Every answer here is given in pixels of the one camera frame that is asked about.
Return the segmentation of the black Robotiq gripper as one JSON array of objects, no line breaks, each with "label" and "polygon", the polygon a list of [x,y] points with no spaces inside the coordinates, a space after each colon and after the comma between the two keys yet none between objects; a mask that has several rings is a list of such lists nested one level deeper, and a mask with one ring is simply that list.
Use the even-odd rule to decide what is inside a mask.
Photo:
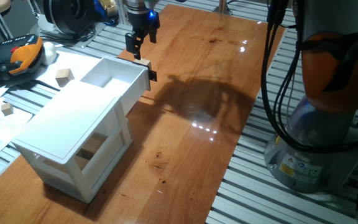
[{"label": "black Robotiq gripper", "polygon": [[132,32],[125,35],[126,50],[133,54],[137,60],[141,59],[140,46],[142,45],[142,38],[136,35],[136,32],[149,31],[151,43],[157,42],[157,31],[160,28],[159,14],[154,10],[146,10],[141,12],[128,12],[127,18],[132,25]]}]

